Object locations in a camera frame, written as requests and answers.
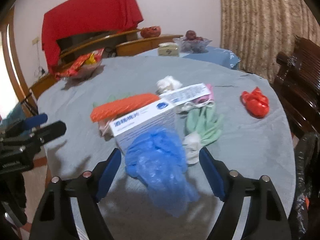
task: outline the power outlet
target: power outlet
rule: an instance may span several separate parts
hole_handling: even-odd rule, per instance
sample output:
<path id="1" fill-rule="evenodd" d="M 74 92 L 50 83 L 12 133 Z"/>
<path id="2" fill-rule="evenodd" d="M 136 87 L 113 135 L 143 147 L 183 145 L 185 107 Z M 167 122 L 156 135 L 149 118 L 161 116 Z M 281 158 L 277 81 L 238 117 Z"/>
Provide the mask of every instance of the power outlet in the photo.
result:
<path id="1" fill-rule="evenodd" d="M 36 37 L 35 39 L 32 40 L 32 45 L 37 44 L 40 41 L 39 37 Z"/>

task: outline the silver bolt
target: silver bolt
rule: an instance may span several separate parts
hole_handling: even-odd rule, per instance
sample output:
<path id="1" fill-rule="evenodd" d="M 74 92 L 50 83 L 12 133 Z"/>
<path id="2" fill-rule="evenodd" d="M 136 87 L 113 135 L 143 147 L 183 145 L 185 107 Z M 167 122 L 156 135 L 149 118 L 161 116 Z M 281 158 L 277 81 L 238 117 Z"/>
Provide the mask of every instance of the silver bolt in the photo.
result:
<path id="1" fill-rule="evenodd" d="M 270 181 L 270 178 L 269 178 L 269 176 L 267 176 L 267 175 L 263 175 L 261 178 L 262 178 L 262 180 L 265 181 L 265 182 Z"/>
<path id="2" fill-rule="evenodd" d="M 232 177 L 237 177 L 239 175 L 239 172 L 238 171 L 235 171 L 235 170 L 231 170 L 229 172 L 229 174 L 232 176 Z"/>
<path id="3" fill-rule="evenodd" d="M 91 171 L 85 171 L 84 173 L 82 173 L 82 176 L 84 176 L 85 178 L 88 178 L 91 176 Z"/>
<path id="4" fill-rule="evenodd" d="M 57 183 L 58 181 L 59 181 L 59 177 L 53 177 L 52 179 L 51 179 L 51 181 L 53 182 L 53 183 Z"/>
<path id="5" fill-rule="evenodd" d="M 24 145 L 22 145 L 22 146 L 19 148 L 19 151 L 23 152 L 25 149 L 26 149 L 26 147 L 25 147 Z"/>

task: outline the cardboard box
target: cardboard box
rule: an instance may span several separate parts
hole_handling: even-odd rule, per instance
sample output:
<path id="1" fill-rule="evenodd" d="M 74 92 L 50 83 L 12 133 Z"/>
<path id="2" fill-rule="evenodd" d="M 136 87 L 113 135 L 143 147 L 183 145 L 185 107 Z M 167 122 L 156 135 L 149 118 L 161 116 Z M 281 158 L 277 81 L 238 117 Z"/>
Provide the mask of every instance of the cardboard box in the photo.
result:
<path id="1" fill-rule="evenodd" d="M 125 154 L 140 134 L 153 126 L 176 129 L 175 106 L 166 99 L 160 99 L 136 111 L 126 114 L 113 122 L 110 127 L 118 147 Z"/>

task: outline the white wall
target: white wall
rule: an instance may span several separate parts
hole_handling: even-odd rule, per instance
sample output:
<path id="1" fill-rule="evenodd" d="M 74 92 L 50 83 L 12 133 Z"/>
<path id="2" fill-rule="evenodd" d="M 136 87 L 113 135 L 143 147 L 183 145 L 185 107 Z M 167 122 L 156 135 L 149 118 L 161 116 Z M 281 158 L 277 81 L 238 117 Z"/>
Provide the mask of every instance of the white wall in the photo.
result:
<path id="1" fill-rule="evenodd" d="M 39 36 L 43 15 L 66 0 L 17 0 L 14 11 L 14 36 L 18 58 L 27 85 L 36 81 L 37 49 L 32 40 Z M 139 27 L 160 25 L 162 33 L 185 34 L 195 30 L 198 36 L 220 45 L 220 0 L 137 0 L 144 21 Z M 39 42 L 40 63 L 47 70 Z"/>

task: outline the gray tablecloth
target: gray tablecloth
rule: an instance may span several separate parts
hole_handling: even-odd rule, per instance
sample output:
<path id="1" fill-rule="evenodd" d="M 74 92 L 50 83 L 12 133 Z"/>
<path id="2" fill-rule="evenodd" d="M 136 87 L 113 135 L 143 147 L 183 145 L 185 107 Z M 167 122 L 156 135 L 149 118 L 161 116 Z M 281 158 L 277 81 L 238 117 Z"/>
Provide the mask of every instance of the gray tablecloth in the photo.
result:
<path id="1" fill-rule="evenodd" d="M 155 92 L 156 82 L 172 75 L 184 86 L 202 82 L 214 86 L 217 111 L 225 120 L 221 137 L 207 148 L 214 158 L 245 177 L 269 175 L 289 214 L 295 190 L 292 139 L 284 110 L 267 80 L 213 63 L 175 57 L 117 57 L 103 63 L 103 71 L 90 80 L 80 84 L 59 81 L 38 100 L 39 112 L 47 113 L 48 123 L 62 120 L 67 125 L 65 136 L 45 146 L 53 176 L 77 177 L 106 160 L 116 147 L 114 139 L 101 138 L 97 124 L 91 122 L 93 102 L 128 92 Z M 239 100 L 242 91 L 252 91 L 256 86 L 270 101 L 270 113 L 264 119 L 250 116 Z M 179 116 L 181 138 L 185 118 Z M 99 203 L 115 240 L 206 239 L 223 203 L 213 196 L 199 163 L 188 168 L 186 177 L 201 197 L 184 215 L 174 218 L 152 205 L 145 186 L 126 175 L 122 159 L 107 197 Z M 84 231 L 76 201 L 72 202 L 76 224 Z M 249 198 L 245 198 L 234 239 L 241 237 L 248 205 Z"/>

